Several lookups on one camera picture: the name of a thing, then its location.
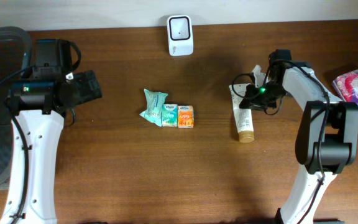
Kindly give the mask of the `cream tube gold cap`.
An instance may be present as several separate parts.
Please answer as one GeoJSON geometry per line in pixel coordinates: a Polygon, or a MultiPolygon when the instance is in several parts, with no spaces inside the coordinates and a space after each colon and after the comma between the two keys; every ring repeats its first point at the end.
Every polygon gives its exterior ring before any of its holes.
{"type": "Polygon", "coordinates": [[[255,139],[251,109],[241,109],[239,106],[243,98],[236,94],[238,93],[239,95],[244,96],[247,86],[248,84],[229,85],[234,120],[236,123],[237,133],[239,135],[239,142],[241,143],[252,142],[255,139]]]}

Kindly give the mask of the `orange tissue pack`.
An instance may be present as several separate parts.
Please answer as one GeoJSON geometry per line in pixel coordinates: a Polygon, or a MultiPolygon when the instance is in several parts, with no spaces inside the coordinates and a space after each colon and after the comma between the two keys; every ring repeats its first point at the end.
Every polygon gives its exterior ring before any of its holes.
{"type": "Polygon", "coordinates": [[[194,127],[194,110],[191,105],[178,106],[178,127],[179,128],[194,127]]]}

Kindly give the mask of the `teal tissue pack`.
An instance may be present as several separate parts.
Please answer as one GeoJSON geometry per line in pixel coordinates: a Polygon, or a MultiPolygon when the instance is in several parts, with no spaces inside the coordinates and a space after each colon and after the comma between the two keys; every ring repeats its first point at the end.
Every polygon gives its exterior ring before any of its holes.
{"type": "Polygon", "coordinates": [[[178,126],[178,105],[164,104],[162,109],[162,126],[177,127],[178,126]]]}

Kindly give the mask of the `teal wipes pouch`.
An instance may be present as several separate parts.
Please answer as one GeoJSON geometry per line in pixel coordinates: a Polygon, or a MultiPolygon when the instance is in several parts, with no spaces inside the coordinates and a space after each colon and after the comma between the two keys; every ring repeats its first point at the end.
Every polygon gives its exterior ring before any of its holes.
{"type": "Polygon", "coordinates": [[[157,126],[162,127],[162,108],[168,94],[149,91],[147,89],[144,90],[144,93],[147,107],[145,111],[140,113],[140,116],[146,119],[148,122],[154,123],[157,126]]]}

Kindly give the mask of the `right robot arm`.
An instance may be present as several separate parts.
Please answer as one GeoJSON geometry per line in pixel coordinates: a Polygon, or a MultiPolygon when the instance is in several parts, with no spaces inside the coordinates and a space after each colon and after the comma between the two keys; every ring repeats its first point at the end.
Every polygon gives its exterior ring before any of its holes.
{"type": "Polygon", "coordinates": [[[307,62],[292,60],[289,50],[273,51],[268,63],[265,73],[249,74],[252,84],[240,95],[239,107],[278,112],[283,98],[291,96],[303,111],[295,141],[298,174],[272,223],[314,223],[327,187],[356,158],[358,106],[333,95],[307,62]]]}

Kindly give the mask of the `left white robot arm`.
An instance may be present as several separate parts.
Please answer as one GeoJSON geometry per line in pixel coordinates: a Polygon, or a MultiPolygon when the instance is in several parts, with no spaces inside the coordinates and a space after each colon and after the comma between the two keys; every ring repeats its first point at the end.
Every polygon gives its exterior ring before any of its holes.
{"type": "Polygon", "coordinates": [[[7,202],[0,223],[56,223],[54,182],[65,116],[102,97],[94,71],[76,72],[74,42],[40,39],[35,64],[19,71],[4,100],[13,130],[7,202]]]}

